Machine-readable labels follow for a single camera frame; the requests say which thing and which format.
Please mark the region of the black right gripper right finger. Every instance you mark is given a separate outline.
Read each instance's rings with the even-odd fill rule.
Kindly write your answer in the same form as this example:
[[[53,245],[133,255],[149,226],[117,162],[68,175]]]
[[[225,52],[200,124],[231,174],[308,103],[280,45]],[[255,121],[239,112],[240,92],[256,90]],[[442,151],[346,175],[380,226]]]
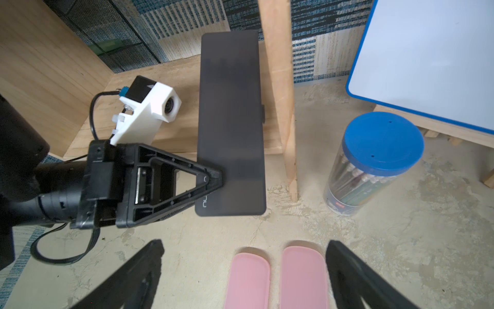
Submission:
[[[416,308],[342,242],[331,240],[325,253],[337,308]]]

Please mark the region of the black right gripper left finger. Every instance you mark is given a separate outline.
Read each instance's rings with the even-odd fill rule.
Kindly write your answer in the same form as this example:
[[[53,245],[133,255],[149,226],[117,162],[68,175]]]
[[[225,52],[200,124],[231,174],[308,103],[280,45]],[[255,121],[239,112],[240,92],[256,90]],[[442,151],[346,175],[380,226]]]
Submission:
[[[151,308],[162,275],[163,243],[154,239],[74,308]]]

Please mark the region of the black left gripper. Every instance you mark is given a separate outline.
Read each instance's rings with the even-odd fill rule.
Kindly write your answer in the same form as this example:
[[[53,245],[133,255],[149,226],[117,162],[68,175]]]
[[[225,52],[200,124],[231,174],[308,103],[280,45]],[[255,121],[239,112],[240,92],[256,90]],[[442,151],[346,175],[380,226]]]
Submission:
[[[180,194],[177,174],[199,181]],[[76,229],[131,228],[166,220],[222,188],[222,171],[145,144],[90,142]]]

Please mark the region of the pink pencil case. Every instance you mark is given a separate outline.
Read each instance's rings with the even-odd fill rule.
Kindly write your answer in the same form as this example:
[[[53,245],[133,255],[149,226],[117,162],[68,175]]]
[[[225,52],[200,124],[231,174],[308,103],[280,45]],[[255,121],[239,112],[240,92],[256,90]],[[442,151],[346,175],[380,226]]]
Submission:
[[[322,255],[309,247],[284,249],[280,308],[328,308],[328,273]]]
[[[263,257],[242,252],[232,260],[225,308],[267,308],[271,268]]]

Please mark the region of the black pencil case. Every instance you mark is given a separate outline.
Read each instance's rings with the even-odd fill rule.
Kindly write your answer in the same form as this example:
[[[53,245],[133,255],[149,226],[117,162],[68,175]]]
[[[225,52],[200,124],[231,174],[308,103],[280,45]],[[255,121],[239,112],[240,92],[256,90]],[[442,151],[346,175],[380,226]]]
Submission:
[[[264,214],[264,120],[257,31],[203,35],[197,161],[220,170],[223,186],[196,202],[197,215]]]

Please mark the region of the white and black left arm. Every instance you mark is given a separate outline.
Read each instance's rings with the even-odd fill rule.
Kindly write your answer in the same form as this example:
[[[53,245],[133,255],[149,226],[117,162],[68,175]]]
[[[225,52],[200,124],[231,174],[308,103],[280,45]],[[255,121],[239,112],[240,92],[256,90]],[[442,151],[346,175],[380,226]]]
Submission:
[[[220,170],[145,144],[94,140],[78,160],[45,163],[49,145],[1,100],[1,267],[15,260],[13,228],[92,232],[166,220],[223,186]]]

